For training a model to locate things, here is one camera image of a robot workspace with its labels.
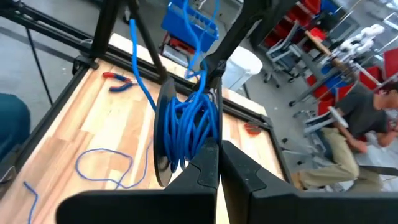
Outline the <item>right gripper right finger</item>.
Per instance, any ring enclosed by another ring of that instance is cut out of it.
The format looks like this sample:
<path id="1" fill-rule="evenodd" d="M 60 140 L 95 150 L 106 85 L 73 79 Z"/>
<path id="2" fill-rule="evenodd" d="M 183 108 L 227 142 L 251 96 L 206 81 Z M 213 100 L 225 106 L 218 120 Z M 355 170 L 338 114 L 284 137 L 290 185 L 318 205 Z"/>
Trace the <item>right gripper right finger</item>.
<path id="1" fill-rule="evenodd" d="M 229 141 L 223 141 L 220 170 L 231 223 L 397 224 L 396 193 L 299 191 Z"/>

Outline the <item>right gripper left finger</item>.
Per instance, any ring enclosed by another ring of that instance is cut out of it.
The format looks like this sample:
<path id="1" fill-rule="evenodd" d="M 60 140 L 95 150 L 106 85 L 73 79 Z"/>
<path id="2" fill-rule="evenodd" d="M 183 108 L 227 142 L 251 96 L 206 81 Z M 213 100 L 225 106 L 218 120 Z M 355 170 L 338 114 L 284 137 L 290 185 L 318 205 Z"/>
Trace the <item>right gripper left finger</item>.
<path id="1" fill-rule="evenodd" d="M 207 139 L 201 151 L 162 190 L 90 190 L 65 199 L 57 223 L 215 223 L 218 144 Z"/>

